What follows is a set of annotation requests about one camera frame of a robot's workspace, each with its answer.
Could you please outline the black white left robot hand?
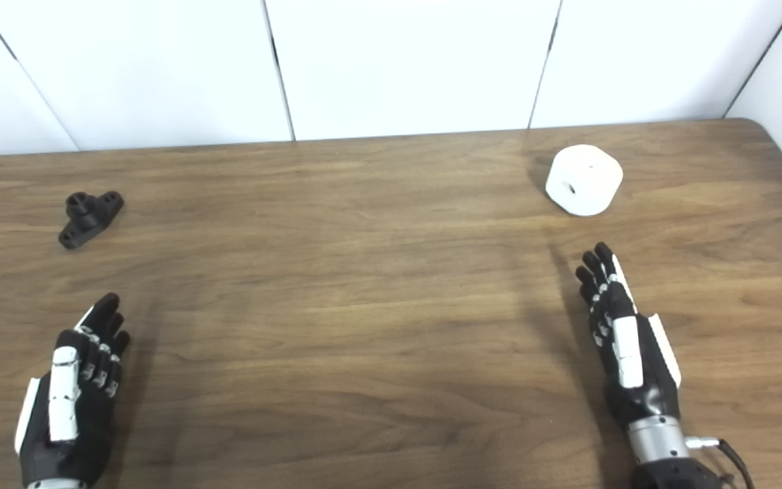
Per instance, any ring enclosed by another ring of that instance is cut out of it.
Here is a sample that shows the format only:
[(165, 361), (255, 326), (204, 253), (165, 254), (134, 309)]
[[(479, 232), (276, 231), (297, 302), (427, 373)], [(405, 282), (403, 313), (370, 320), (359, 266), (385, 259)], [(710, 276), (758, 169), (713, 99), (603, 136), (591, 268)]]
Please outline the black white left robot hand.
[(109, 292), (58, 334), (49, 371), (29, 381), (14, 437), (25, 488), (90, 488), (105, 472), (130, 343), (123, 324)]

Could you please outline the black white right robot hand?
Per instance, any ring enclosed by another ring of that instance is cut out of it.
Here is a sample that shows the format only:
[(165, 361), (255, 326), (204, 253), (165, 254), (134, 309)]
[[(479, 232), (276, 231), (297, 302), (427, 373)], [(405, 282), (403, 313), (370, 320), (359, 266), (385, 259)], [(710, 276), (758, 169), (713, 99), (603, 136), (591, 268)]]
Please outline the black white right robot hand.
[(575, 270), (606, 381), (608, 411), (621, 428), (651, 417), (680, 418), (682, 374), (658, 314), (639, 311), (617, 254), (597, 242)]

